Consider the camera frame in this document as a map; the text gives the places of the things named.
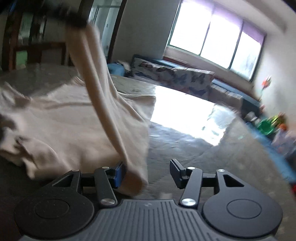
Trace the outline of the cream sweatshirt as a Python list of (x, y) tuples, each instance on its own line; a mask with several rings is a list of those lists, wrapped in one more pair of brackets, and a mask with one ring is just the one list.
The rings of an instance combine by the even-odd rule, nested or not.
[(97, 27), (68, 27), (66, 43), (78, 76), (30, 98), (1, 88), (1, 156), (25, 166), (32, 180), (71, 170), (92, 173), (122, 162), (119, 192), (135, 196), (148, 184), (149, 124), (156, 98), (119, 92), (108, 71)]

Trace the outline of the quilted grey star table cover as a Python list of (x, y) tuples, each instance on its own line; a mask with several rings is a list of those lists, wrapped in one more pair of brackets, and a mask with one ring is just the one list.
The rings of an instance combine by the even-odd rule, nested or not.
[[(13, 88), (29, 96), (48, 93), (62, 83), (68, 83), (76, 75), (74, 67), (56, 65), (29, 65), (26, 69), (1, 73), (1, 84), (7, 82)], [(119, 80), (114, 84), (124, 93), (154, 94), (155, 87), (136, 80)], [(264, 191), (276, 200), (283, 209), (283, 219), (277, 232), (278, 240), (295, 240), (295, 197), (282, 178), (262, 144), (253, 137), (251, 130), (239, 117), (229, 117), (230, 111), (211, 102), (185, 95), (181, 92), (160, 88), (156, 104), (160, 107), (161, 120), (153, 120), (151, 124), (151, 141), (147, 158), (149, 186), (140, 199), (154, 199), (164, 193), (172, 194), (179, 199), (179, 190), (169, 175), (169, 160), (176, 158), (184, 166), (202, 169), (205, 173), (215, 173), (224, 168), (248, 184)], [(190, 108), (197, 110), (197, 119), (189, 117)], [(214, 137), (218, 145), (206, 140), (207, 128), (214, 131), (217, 123), (225, 131)], [(173, 127), (168, 121), (177, 121), (181, 127), (189, 127), (189, 134), (180, 128)], [(16, 204), (31, 194), (45, 182), (30, 181), (24, 169), (1, 158), (1, 240), (18, 240), (20, 233), (13, 218)]]

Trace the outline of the beige cushion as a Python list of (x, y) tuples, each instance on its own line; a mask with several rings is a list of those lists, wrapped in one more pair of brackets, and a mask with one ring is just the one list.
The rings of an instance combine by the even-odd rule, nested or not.
[(243, 104), (243, 96), (215, 84), (210, 85), (208, 100), (237, 110), (241, 110)]

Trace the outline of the green plastic basin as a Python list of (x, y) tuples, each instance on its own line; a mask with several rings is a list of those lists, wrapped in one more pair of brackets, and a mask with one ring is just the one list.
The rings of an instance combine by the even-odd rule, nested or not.
[(275, 132), (275, 127), (272, 125), (270, 118), (261, 120), (257, 124), (256, 128), (261, 134), (263, 134), (266, 137), (273, 135)]

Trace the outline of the blue bench mattress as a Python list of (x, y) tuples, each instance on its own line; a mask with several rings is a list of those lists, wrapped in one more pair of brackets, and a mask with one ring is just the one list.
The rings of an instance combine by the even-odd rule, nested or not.
[(246, 125), (251, 131), (252, 136), (263, 146), (282, 178), (290, 184), (295, 184), (295, 170), (288, 161), (271, 146), (271, 140), (262, 135), (250, 122), (247, 122)]

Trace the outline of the long butterfly print cushion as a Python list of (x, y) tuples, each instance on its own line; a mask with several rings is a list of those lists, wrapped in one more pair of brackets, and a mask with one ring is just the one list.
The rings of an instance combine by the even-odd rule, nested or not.
[(185, 67), (169, 67), (135, 57), (133, 77), (203, 99), (208, 98), (214, 72)]

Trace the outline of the clear plastic storage box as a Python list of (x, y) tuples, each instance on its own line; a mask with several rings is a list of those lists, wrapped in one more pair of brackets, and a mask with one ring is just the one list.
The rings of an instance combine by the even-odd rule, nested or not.
[(279, 129), (271, 146), (285, 158), (289, 158), (295, 152), (295, 136), (290, 131)]

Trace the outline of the teddy bear plush toy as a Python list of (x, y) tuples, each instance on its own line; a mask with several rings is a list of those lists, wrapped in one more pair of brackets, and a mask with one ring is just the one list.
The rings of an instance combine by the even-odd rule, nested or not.
[(281, 125), (281, 124), (285, 124), (287, 121), (285, 113), (279, 113), (278, 115), (274, 115), (271, 118), (271, 124), (275, 127)]

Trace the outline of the colourful pinwheel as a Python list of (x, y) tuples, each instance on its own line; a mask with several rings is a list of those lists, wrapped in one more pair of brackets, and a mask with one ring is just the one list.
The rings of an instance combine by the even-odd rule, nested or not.
[(270, 84), (271, 84), (271, 76), (267, 77), (266, 80), (264, 80), (261, 84), (261, 92), (260, 92), (259, 101), (262, 100), (264, 90), (267, 89), (270, 86)]

